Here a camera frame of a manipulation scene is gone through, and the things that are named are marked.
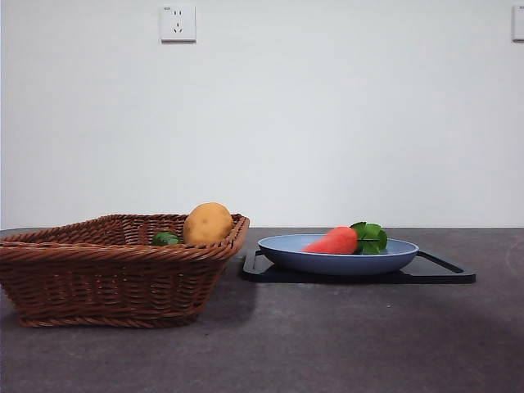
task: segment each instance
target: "gray table surface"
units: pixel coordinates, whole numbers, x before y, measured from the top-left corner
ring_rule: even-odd
[[[2,294],[1,392],[524,392],[524,228],[387,231],[473,284],[238,277],[262,237],[319,232],[251,228],[186,327],[21,327]]]

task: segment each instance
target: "tray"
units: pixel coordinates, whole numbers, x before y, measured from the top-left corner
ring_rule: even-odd
[[[282,269],[268,260],[261,250],[249,251],[242,278],[253,282],[368,283],[368,284],[469,284],[477,275],[430,252],[418,251],[411,263],[393,273],[365,276],[334,276]]]

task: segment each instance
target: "brown wicker basket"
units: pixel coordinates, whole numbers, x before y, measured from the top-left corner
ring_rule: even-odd
[[[108,215],[0,239],[0,283],[22,326],[189,324],[205,307],[249,219],[232,215],[221,243],[149,246],[183,235],[187,215]]]

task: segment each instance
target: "wall socket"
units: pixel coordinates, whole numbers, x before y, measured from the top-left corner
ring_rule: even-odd
[[[192,4],[163,6],[160,9],[160,40],[163,43],[196,41],[196,15]]]

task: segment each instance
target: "blue plate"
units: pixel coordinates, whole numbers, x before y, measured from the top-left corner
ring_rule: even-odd
[[[281,268],[337,276],[394,272],[411,262],[418,252],[418,246],[413,243],[389,238],[386,249],[378,255],[300,251],[322,236],[323,234],[273,236],[259,240],[258,244],[266,258]]]

